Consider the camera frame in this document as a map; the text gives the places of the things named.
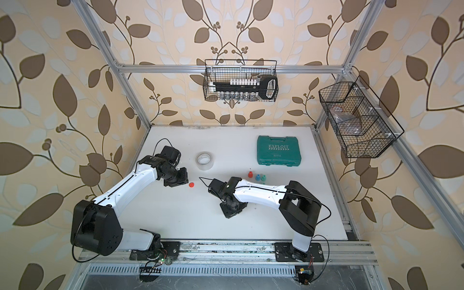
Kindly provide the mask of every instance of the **plastic bag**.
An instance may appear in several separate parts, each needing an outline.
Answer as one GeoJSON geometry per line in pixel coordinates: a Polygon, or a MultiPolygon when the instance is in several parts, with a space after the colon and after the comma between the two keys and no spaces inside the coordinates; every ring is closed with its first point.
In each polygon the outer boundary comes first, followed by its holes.
{"type": "Polygon", "coordinates": [[[350,113],[343,112],[343,108],[338,106],[330,108],[330,113],[335,123],[337,123],[340,133],[343,135],[362,134],[362,123],[360,118],[350,113]]]}

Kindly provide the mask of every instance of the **white table surface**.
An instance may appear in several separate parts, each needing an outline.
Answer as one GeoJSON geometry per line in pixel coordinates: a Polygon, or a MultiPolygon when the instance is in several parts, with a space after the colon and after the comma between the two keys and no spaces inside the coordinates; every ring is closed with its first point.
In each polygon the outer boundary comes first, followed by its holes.
{"type": "MultiPolygon", "coordinates": [[[[149,184],[119,217],[123,228],[142,228],[159,233],[161,238],[172,239],[292,239],[293,230],[280,211],[267,206],[249,203],[238,215],[225,218],[219,206],[221,201],[199,180],[199,176],[221,181],[228,181],[232,176],[249,179],[251,170],[255,175],[265,174],[267,185],[288,185],[290,180],[300,182],[332,211],[332,216],[317,226],[315,234],[327,239],[348,239],[310,128],[152,127],[139,159],[152,155],[161,138],[168,138],[181,152],[178,167],[187,168],[188,180],[195,186],[164,187],[162,180],[149,184]],[[302,157],[300,166],[258,165],[259,135],[297,137],[302,157]],[[195,163],[202,151],[214,155],[214,165],[207,171],[198,169],[195,163]]],[[[161,141],[156,153],[165,145],[169,143],[161,141]]],[[[322,207],[319,220],[328,214],[322,207]]]]}

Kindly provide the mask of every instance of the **toolbox handle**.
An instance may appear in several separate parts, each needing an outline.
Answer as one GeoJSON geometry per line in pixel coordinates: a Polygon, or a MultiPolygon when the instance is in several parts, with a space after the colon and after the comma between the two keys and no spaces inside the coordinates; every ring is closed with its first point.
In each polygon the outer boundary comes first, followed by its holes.
{"type": "Polygon", "coordinates": [[[270,137],[271,141],[285,141],[285,138],[282,137],[270,137]]]}

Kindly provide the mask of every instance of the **metal vent grille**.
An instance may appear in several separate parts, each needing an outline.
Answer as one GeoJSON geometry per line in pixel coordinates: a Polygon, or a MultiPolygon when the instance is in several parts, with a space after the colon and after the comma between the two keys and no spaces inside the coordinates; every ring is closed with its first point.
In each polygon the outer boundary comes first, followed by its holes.
{"type": "MultiPolygon", "coordinates": [[[[138,275],[141,264],[98,263],[89,268],[89,275],[138,275]]],[[[291,265],[163,265],[161,275],[166,276],[243,276],[243,277],[294,277],[291,265]]]]}

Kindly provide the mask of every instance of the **mounting plate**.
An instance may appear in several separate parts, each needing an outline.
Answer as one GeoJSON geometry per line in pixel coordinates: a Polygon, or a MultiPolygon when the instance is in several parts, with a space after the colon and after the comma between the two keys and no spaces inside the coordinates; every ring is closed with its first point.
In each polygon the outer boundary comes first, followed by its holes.
{"type": "MultiPolygon", "coordinates": [[[[276,261],[278,262],[297,262],[296,259],[292,258],[293,247],[291,243],[275,243],[275,254],[276,261]]],[[[311,255],[314,257],[313,262],[324,262],[324,253],[320,243],[311,243],[308,249],[308,255],[303,258],[303,262],[309,262],[311,255]]]]}
{"type": "MultiPolygon", "coordinates": [[[[163,250],[166,250],[168,252],[168,255],[166,258],[169,258],[171,260],[176,260],[177,256],[179,255],[179,247],[180,247],[180,242],[166,242],[163,241],[163,250]]],[[[149,257],[152,254],[151,251],[136,251],[132,250],[129,256],[129,260],[131,261],[148,261],[147,257],[149,257]]]]}

